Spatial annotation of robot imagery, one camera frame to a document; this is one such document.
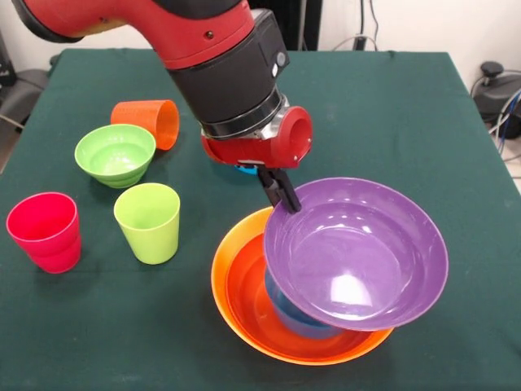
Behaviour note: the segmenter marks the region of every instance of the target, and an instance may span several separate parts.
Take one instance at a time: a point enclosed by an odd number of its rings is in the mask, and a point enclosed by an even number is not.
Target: purple bowl
[[[449,272],[440,231],[401,193],[358,178],[296,189],[302,210],[280,204],[265,228],[269,272],[307,315],[357,331],[409,323],[436,303]]]

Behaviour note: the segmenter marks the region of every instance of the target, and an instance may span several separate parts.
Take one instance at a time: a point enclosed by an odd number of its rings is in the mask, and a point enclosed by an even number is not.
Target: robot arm
[[[290,107],[276,80],[289,64],[271,11],[247,0],[13,0],[27,27],[51,42],[124,24],[154,47],[201,124],[206,153],[228,165],[256,166],[272,204],[300,210],[282,169],[309,152],[309,114]]]

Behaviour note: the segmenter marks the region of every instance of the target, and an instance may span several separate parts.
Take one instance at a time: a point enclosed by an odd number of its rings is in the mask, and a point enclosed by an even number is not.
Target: orange cup
[[[263,233],[272,209],[255,212],[222,240],[212,264],[212,293],[230,328],[270,357],[300,365],[338,364],[369,353],[392,329],[344,330],[325,340],[299,336],[278,319],[264,285]]]
[[[119,102],[112,109],[111,124],[141,126],[152,133],[158,149],[167,151],[179,135],[179,111],[171,100]]]

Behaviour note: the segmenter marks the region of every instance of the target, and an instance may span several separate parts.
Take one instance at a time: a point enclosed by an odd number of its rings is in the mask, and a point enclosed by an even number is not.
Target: blue bowl
[[[336,336],[343,331],[343,328],[319,322],[299,310],[284,296],[268,269],[265,272],[265,286],[279,320],[295,334],[315,340],[323,340]]]

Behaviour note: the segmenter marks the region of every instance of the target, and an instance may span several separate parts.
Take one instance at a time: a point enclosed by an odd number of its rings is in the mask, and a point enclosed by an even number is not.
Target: table
[[[449,247],[443,296],[365,357],[298,367],[242,342],[210,289],[212,257],[242,217],[267,205],[256,179],[210,161],[199,127],[152,51],[67,50],[0,179],[0,219],[25,196],[77,202],[83,258],[37,269],[0,233],[0,389],[521,389],[521,202],[446,54],[292,53],[279,86],[314,121],[298,185],[354,176],[418,202]],[[145,266],[112,216],[121,191],[75,165],[88,131],[121,100],[173,99],[175,148],[144,182],[182,199],[175,258]]]

